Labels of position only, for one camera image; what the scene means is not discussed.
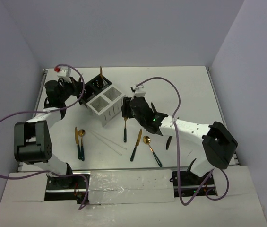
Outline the gold fork green handle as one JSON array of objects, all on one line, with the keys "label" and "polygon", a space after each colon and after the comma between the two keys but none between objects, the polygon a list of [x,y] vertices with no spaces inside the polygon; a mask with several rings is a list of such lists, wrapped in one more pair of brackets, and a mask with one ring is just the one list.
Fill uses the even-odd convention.
[{"label": "gold fork green handle", "polygon": [[123,142],[127,142],[127,117],[124,118]]}]

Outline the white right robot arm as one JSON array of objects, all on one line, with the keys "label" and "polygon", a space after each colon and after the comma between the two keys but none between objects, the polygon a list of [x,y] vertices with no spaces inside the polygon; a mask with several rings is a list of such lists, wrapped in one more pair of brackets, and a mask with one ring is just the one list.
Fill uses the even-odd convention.
[{"label": "white right robot arm", "polygon": [[202,155],[190,164],[188,181],[199,184],[212,169],[227,169],[238,142],[221,122],[199,124],[173,119],[149,106],[144,97],[124,97],[122,117],[134,118],[149,133],[160,136],[182,136],[203,148]]}]

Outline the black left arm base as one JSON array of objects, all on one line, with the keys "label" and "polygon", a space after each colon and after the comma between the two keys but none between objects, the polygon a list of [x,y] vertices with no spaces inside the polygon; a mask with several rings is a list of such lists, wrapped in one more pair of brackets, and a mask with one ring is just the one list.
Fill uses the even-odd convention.
[{"label": "black left arm base", "polygon": [[[45,201],[75,201],[81,204],[86,195],[87,182],[90,175],[71,177],[49,177],[47,179],[45,189]],[[88,195],[84,201],[84,205],[89,203]]]}]

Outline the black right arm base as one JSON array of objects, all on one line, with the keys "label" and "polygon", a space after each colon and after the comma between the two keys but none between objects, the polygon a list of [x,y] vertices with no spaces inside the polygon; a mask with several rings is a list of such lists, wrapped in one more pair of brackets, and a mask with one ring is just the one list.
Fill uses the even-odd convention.
[{"label": "black right arm base", "polygon": [[[191,197],[200,184],[203,182],[205,177],[208,175],[208,172],[203,177],[198,177],[195,174],[193,174],[190,169],[192,167],[192,164],[195,162],[196,159],[192,161],[192,163],[188,167],[181,167],[180,169],[180,178],[181,178],[181,196],[182,197]],[[169,179],[169,181],[173,184],[173,191],[174,191],[174,197],[179,197],[178,192],[178,182],[177,182],[177,168],[172,167],[172,176]],[[208,195],[217,195],[215,190],[215,182],[213,179],[213,176],[211,175],[207,181],[204,183],[202,188],[197,193],[197,196],[205,196],[206,193]]]}]

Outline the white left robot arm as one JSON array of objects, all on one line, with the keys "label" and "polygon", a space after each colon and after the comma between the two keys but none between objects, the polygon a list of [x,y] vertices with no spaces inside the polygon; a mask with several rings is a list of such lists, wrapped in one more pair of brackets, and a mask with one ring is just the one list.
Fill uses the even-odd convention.
[{"label": "white left robot arm", "polygon": [[70,96],[79,99],[84,91],[84,82],[59,78],[45,83],[47,97],[44,109],[26,122],[18,122],[14,127],[14,157],[16,161],[34,165],[48,175],[58,177],[58,184],[70,188],[75,181],[68,163],[53,154],[49,129],[66,115],[66,100]]}]

